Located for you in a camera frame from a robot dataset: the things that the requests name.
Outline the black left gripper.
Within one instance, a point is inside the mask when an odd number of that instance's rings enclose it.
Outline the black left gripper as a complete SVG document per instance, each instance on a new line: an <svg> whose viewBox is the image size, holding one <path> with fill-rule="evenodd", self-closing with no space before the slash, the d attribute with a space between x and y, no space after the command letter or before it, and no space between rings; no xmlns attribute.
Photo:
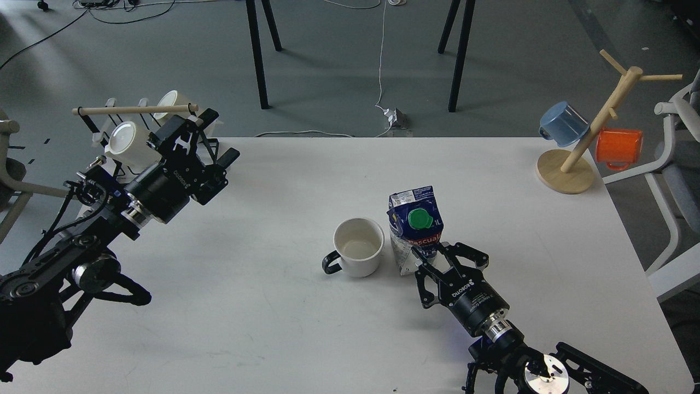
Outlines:
<svg viewBox="0 0 700 394"><path fill-rule="evenodd" d="M210 165L204 165L197 155L197 145L202 142L211 159L217 158L219 142L208 138L205 128L218 117L213 109L186 119L173 115L148 135L148 147L158 152L162 160L125 186L127 195L147 215L168 224L192 200L207 205L228 185L227 169L240 157L238 150L227 149Z"/></svg>

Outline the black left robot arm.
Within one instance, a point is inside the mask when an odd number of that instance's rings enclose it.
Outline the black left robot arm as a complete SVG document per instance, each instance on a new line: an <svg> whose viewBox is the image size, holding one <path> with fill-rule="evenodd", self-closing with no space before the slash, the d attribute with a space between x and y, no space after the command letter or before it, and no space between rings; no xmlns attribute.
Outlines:
<svg viewBox="0 0 700 394"><path fill-rule="evenodd" d="M67 182L68 199L89 206L78 219L52 225L17 271L2 275L2 381L13 381L17 361L40 364L72 344L73 325L93 299L145 306L151 295L121 272L109 249L119 235L138 238L151 220L167 224L191 200L205 205L223 190L227 169L240 152L228 149L204 164L197 144L219 117L206 109L174 115L148 135L156 162L130 183L100 164Z"/></svg>

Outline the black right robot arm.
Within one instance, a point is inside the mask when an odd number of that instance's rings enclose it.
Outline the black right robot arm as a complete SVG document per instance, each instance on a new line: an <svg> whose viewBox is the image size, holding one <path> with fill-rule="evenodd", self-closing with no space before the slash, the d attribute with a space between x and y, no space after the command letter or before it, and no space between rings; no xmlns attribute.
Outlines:
<svg viewBox="0 0 700 394"><path fill-rule="evenodd" d="M448 262L447 271L434 267L418 247L415 279L425 309L441 304L452 312L475 339L469 347L465 393L475 391L480 370L497 375L495 393L503 393L512 381L519 393L567 393L576 381L588 393L646 393L637 381L560 342L557 351L545 354L523 341L523 333L507 319L509 304L488 284L483 270L488 255L468 245L443 242L437 250Z"/></svg>

